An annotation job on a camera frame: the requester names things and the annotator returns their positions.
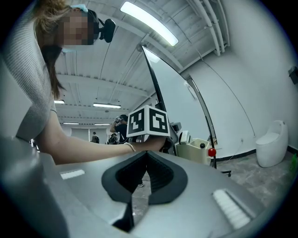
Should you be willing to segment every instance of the bracelet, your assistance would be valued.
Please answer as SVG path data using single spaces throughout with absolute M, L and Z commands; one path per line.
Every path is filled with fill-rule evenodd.
M 125 145 L 129 145 L 130 148 L 132 149 L 132 151 L 135 152 L 135 149 L 134 149 L 134 147 L 132 146 L 132 144 L 130 144 L 130 143 L 128 143 L 128 142 L 125 142 L 124 144 L 125 144 Z

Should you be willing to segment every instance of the white wall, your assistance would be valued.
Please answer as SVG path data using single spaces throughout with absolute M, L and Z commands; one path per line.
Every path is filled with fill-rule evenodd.
M 71 136 L 89 141 L 89 129 L 86 128 L 72 128 Z
M 298 88 L 288 75 L 297 65 L 289 42 L 272 18 L 250 0 L 223 0 L 231 48 L 220 57 L 204 58 L 228 84 L 203 62 L 187 70 L 197 84 L 210 112 L 217 135 L 218 157 L 255 149 L 255 140 L 269 124 L 284 120 L 289 144 L 298 148 Z M 250 123 L 236 97 L 246 111 Z
M 217 136 L 217 156 L 228 157 L 255 149 L 255 140 L 266 132 L 270 122 L 262 90 L 229 49 L 220 57 L 211 54 L 204 60 L 230 87 L 203 62 L 188 70 L 209 110 Z
M 71 136 L 71 127 L 70 126 L 61 125 L 61 128 L 67 136 Z
M 291 66 L 298 64 L 291 43 L 275 19 L 257 2 L 222 3 L 233 52 L 254 75 L 252 79 L 267 100 L 270 120 L 284 120 L 289 127 L 289 145 L 298 148 L 298 85 L 288 75 Z

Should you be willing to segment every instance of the black rubber slot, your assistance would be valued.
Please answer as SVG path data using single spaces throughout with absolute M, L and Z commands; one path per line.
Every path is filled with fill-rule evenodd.
M 149 205 L 174 201 L 186 188 L 187 174 L 179 165 L 162 158 L 154 152 L 147 152 L 147 172 L 151 181 Z
M 115 226 L 123 231 L 126 231 L 126 232 L 129 232 L 135 226 L 134 219 L 132 216 L 131 202 L 129 204 L 127 204 L 127 207 L 126 207 L 126 210 L 124 213 L 124 217 L 122 219 L 115 221 L 113 223 L 113 226 Z
M 114 201 L 131 202 L 131 195 L 146 172 L 145 157 L 146 152 L 141 152 L 103 173 L 102 186 Z
M 134 227 L 131 196 L 146 170 L 151 179 L 149 205 L 175 200 L 187 185 L 183 168 L 153 152 L 141 152 L 107 169 L 102 175 L 103 188 L 111 199 L 127 204 L 123 218 L 113 224 L 123 231 Z

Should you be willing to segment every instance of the floor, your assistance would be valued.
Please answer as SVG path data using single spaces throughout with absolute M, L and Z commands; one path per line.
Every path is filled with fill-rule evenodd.
M 231 179 L 253 193 L 266 207 L 283 197 L 291 183 L 290 165 L 293 154 L 287 152 L 276 166 L 262 168 L 256 154 L 217 164 L 221 171 L 232 170 Z
M 220 171 L 232 170 L 231 179 L 253 193 L 265 206 L 269 206 L 285 195 L 291 183 L 289 172 L 292 154 L 287 152 L 284 160 L 271 168 L 262 168 L 257 164 L 256 154 L 230 161 L 218 162 Z M 148 209 L 148 197 L 151 194 L 150 177 L 145 173 L 144 187 L 137 187 L 133 193 L 132 206 L 135 224 Z

